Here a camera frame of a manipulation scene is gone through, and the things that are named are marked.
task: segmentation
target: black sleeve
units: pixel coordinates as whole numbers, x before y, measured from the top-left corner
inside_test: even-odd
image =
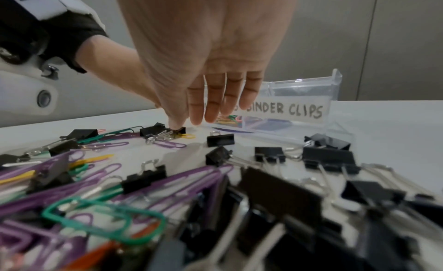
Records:
[[[92,16],[73,12],[42,21],[42,25],[50,39],[41,57],[45,60],[60,57],[71,69],[80,73],[86,71],[75,61],[77,50],[92,36],[107,36]]]

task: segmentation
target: robotic arm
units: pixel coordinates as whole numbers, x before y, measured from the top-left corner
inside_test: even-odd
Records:
[[[97,13],[80,0],[0,0],[0,111],[48,115],[57,90],[57,65],[75,62],[84,41],[106,35]]]

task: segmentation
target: table surface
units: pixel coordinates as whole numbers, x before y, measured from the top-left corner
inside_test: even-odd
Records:
[[[333,102],[330,118],[338,122],[355,136],[354,149],[358,153],[358,163],[380,163],[393,167],[398,173],[419,183],[435,193],[443,189],[443,101],[402,101],[402,102]],[[24,126],[0,128],[0,153],[23,153],[29,147],[38,147],[46,142],[55,141],[73,129],[119,130],[131,126],[151,126],[156,122],[167,122],[162,109],[111,114],[72,120],[38,123]],[[211,131],[206,127],[192,127],[186,124],[188,133],[196,139],[179,139],[187,143],[184,149],[174,151],[154,145],[145,145],[142,139],[134,139],[130,145],[119,149],[105,150],[103,154],[114,153],[113,161],[123,164],[117,175],[127,176],[138,172],[143,161],[158,158],[166,165],[169,175],[204,165],[204,155],[210,151],[204,142]],[[248,136],[237,136],[234,154],[249,158],[253,146],[272,146]],[[282,166],[283,176],[290,179],[314,176],[302,163],[288,162]],[[373,179],[362,172],[363,179]],[[238,180],[239,173],[234,172],[232,179]],[[328,177],[334,191],[339,194],[344,186],[344,179],[339,175]],[[346,223],[347,217],[329,208],[323,212],[327,217]],[[350,225],[344,225],[344,237],[353,245],[357,231]],[[441,245],[416,236],[420,241],[423,258],[429,264],[428,270],[443,270],[443,251]]]

